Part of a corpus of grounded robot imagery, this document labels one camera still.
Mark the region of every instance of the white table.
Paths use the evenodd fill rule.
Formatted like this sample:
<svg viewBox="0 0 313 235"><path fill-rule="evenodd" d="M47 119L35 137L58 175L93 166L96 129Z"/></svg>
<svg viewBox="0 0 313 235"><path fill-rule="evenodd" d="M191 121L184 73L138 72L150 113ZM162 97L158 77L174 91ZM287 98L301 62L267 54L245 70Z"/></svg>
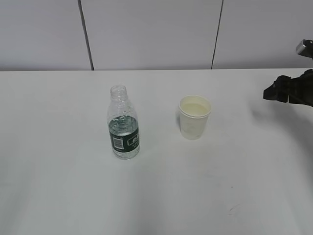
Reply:
<svg viewBox="0 0 313 235"><path fill-rule="evenodd" d="M313 108L262 100L290 70L0 72L1 235L306 235ZM141 150L116 158L106 121L124 84ZM184 139L179 100L212 102Z"/></svg>

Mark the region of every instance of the plastic water bottle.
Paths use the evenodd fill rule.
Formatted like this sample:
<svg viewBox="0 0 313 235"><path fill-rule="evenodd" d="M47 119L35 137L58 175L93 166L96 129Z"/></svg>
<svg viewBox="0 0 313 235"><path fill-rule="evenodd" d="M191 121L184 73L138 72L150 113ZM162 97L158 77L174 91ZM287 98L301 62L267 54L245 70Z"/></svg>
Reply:
<svg viewBox="0 0 313 235"><path fill-rule="evenodd" d="M111 88L108 126L116 156L120 159L136 156L140 149L137 114L128 99L126 87L122 85Z"/></svg>

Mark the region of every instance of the cup rim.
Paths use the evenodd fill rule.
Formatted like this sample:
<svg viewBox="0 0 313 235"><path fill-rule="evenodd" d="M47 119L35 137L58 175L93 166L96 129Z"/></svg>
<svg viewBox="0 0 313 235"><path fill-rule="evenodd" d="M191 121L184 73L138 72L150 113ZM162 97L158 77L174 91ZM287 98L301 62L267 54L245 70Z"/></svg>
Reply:
<svg viewBox="0 0 313 235"><path fill-rule="evenodd" d="M196 96L196 97L199 97L199 98L201 98L201 99L204 99L206 102L208 102L208 104L210 105L210 110L209 110L209 112L207 112L207 113L204 114L204 115L191 115L191 114L185 112L185 111L181 108L180 103L181 103L181 101L182 101L183 99L185 99L185 98L187 98L187 97L191 97L191 96L193 96L193 97L195 97L195 96ZM180 102L179 102L179 110L180 110L184 115L186 115L187 117L190 117L190 118L204 118L204 117L209 116L209 114L211 113L211 111L212 111L212 105L211 105L211 102L210 102L207 98L205 98L205 97L203 97L203 96L201 96L201 95L197 95L197 94L190 94L190 95L184 96L184 97L180 100Z"/></svg>

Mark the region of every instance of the bottle neck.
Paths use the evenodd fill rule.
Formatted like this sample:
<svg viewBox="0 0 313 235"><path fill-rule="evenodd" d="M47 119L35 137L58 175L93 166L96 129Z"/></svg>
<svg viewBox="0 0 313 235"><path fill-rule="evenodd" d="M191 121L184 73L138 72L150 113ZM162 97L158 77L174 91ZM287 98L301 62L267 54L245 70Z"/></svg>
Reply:
<svg viewBox="0 0 313 235"><path fill-rule="evenodd" d="M128 100L126 87L115 85L111 88L111 100L113 102L124 102Z"/></svg>

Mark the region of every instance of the barcode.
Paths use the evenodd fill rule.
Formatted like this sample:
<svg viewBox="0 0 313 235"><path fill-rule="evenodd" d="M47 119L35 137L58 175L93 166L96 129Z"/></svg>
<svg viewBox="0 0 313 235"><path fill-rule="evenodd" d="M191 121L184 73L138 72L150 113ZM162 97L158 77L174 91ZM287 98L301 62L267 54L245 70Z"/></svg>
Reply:
<svg viewBox="0 0 313 235"><path fill-rule="evenodd" d="M113 144L115 148L124 149L123 140L113 138Z"/></svg>

